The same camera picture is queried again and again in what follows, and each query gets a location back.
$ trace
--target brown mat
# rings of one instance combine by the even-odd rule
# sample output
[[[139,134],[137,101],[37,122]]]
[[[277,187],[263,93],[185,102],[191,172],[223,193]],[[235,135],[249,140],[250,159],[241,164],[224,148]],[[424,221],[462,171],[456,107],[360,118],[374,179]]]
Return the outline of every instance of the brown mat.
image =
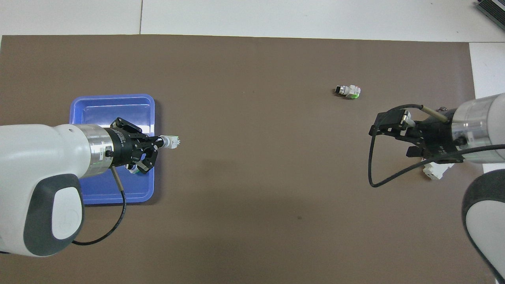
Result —
[[[362,96],[335,97],[337,84]],[[0,124],[63,124],[78,96],[148,93],[157,133],[182,144],[160,154],[155,195],[111,237],[0,256],[0,282],[491,283],[461,221],[480,165],[367,183],[378,112],[453,108],[473,90],[467,43],[4,36]],[[407,143],[378,140],[376,181],[418,161]],[[78,239],[105,233],[120,210],[86,208]]]

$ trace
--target blue tray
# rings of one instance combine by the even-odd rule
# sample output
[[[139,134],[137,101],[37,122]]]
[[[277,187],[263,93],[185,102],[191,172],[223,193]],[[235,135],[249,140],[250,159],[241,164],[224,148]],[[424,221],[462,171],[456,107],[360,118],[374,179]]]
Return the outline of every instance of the blue tray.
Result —
[[[148,94],[78,97],[70,107],[70,124],[110,127],[117,117],[137,125],[145,134],[155,134],[155,102]],[[154,168],[147,174],[132,174],[124,167],[118,167],[117,170],[127,202],[144,202],[151,198],[154,192]],[[82,178],[80,182],[84,204],[123,202],[110,170]]]

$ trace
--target black cable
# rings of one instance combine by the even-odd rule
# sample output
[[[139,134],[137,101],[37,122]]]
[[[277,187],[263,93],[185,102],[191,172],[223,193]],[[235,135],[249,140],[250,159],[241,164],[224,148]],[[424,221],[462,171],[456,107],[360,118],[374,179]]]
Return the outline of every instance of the black cable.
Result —
[[[119,223],[121,223],[121,221],[123,220],[123,217],[124,217],[125,212],[126,212],[126,197],[125,197],[124,191],[122,190],[123,189],[123,185],[121,184],[121,181],[119,180],[119,176],[117,175],[116,168],[114,166],[111,167],[111,171],[112,171],[112,174],[114,175],[114,179],[116,180],[116,183],[118,185],[119,192],[121,193],[121,198],[123,198],[123,211],[121,211],[121,215],[119,216],[118,221],[116,222],[116,224],[114,225],[114,227],[112,227],[112,229],[110,231],[108,231],[106,234],[104,234],[100,238],[98,238],[98,239],[96,239],[94,241],[90,241],[90,242],[79,242],[79,241],[73,240],[72,241],[73,244],[76,244],[76,245],[79,245],[79,246],[89,246],[89,245],[93,245],[93,244],[96,244],[98,242],[101,242],[105,238],[107,238],[108,236],[110,236],[116,230],[116,228],[119,226]]]
[[[404,109],[404,108],[422,109],[423,106],[421,106],[421,105],[403,105],[403,106],[398,106],[398,107],[392,108],[392,109],[388,110],[387,113],[390,112],[390,111],[393,111],[393,110]],[[465,149],[465,150],[461,150],[461,151],[456,151],[456,152],[448,153],[448,154],[445,154],[445,155],[441,155],[441,156],[438,156],[438,157],[433,157],[433,158],[421,161],[421,162],[419,162],[417,164],[414,164],[414,165],[412,165],[410,167],[407,167],[407,168],[405,168],[405,169],[397,172],[396,174],[394,174],[394,175],[392,175],[392,176],[384,179],[381,182],[373,183],[373,180],[372,180],[372,156],[373,156],[374,145],[375,145],[375,137],[377,136],[377,131],[378,131],[378,127],[379,127],[380,122],[382,122],[382,121],[379,120],[379,119],[377,119],[375,121],[374,129],[373,129],[373,132],[372,132],[372,140],[370,142],[370,151],[368,153],[368,183],[370,184],[371,187],[379,187],[381,185],[384,185],[384,184],[392,181],[393,179],[395,179],[395,178],[403,175],[406,172],[409,172],[409,171],[411,171],[411,170],[413,170],[413,169],[415,169],[417,167],[429,164],[431,162],[436,162],[436,161],[444,160],[444,159],[447,159],[447,158],[450,158],[450,157],[453,157],[453,156],[459,156],[459,155],[470,154],[470,153],[475,153],[475,152],[505,149],[505,144],[500,144],[500,145],[489,145],[489,146],[470,148],[470,149]]]

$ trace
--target brown table surface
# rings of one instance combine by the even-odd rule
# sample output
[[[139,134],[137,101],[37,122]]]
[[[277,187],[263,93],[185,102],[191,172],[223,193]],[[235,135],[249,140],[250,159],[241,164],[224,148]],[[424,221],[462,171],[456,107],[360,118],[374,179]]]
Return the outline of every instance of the brown table surface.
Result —
[[[362,95],[335,97],[337,84]],[[0,255],[0,282],[493,282],[461,220],[480,165],[455,165],[440,181],[416,169],[380,188],[367,182],[378,112],[474,97],[467,43],[2,38],[2,125],[64,124],[78,96],[127,93],[150,94],[157,133],[182,140],[160,153],[155,195],[127,207],[99,244]],[[405,157],[407,143],[377,143],[376,181],[418,161]],[[105,233],[120,210],[86,208],[78,239]]]

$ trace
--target white floor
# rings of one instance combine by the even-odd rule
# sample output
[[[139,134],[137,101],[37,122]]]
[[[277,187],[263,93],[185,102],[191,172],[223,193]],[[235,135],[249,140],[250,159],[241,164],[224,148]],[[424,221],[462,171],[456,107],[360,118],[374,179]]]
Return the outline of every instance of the white floor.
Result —
[[[505,92],[505,31],[475,0],[0,0],[1,35],[198,34],[471,42],[476,97]],[[484,165],[485,170],[496,165]]]

